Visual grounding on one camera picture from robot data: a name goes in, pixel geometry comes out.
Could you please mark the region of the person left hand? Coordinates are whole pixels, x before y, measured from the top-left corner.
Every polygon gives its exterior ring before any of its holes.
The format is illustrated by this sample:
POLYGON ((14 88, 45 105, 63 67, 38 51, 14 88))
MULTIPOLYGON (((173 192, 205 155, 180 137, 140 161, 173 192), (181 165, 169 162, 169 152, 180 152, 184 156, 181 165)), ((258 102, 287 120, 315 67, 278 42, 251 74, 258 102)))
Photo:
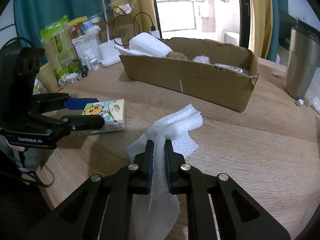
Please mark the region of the person left hand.
POLYGON ((26 150, 25 147, 11 145, 11 144, 9 144, 8 141, 7 141, 7 145, 8 145, 10 148, 12 148, 13 150, 17 150, 18 152, 24 152, 24 151, 26 150))

